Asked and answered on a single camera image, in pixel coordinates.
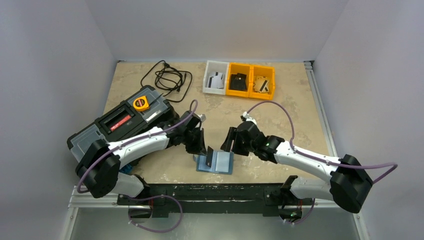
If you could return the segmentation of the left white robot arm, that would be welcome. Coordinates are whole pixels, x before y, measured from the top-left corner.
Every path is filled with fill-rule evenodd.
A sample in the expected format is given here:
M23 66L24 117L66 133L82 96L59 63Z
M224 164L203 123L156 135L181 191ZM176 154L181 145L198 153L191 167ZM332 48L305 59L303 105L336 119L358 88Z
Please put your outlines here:
M171 118L151 129L124 140L95 140L78 163L75 172L80 178L77 191L89 192L94 198L109 193L129 196L138 205L149 199L148 185L138 175L120 170L129 163L153 152L183 144L193 155L206 155L205 115L186 111L181 118Z

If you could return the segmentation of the black card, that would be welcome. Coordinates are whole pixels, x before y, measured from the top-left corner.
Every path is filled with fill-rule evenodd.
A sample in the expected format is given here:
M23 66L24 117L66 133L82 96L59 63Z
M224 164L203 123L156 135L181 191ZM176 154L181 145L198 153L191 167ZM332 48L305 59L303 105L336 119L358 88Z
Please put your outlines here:
M209 168L212 167L213 154L214 154L214 150L210 146L208 146L207 147L207 155L206 155L206 159L205 159L205 164Z

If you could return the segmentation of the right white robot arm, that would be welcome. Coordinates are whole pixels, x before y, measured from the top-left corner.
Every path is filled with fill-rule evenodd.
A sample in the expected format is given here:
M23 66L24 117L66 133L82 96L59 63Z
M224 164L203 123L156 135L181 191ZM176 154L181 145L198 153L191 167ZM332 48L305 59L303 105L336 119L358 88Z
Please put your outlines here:
M354 156L325 156L324 162L320 162L318 153L307 150L300 154L282 137L264 135L252 121L230 127L220 148L242 156L252 153L262 161L291 166L314 175L315 179L289 176L278 194L288 204L301 199L329 200L357 214L373 186L371 177Z

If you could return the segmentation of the blue card holder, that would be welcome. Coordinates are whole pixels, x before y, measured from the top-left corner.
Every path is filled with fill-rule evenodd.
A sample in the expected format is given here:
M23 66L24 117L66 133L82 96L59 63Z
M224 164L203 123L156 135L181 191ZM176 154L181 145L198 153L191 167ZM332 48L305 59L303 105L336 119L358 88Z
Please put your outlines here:
M211 166L207 166L207 157L204 155L193 155L193 160L196 162L196 171L231 175L233 173L234 153L226 151L212 151Z

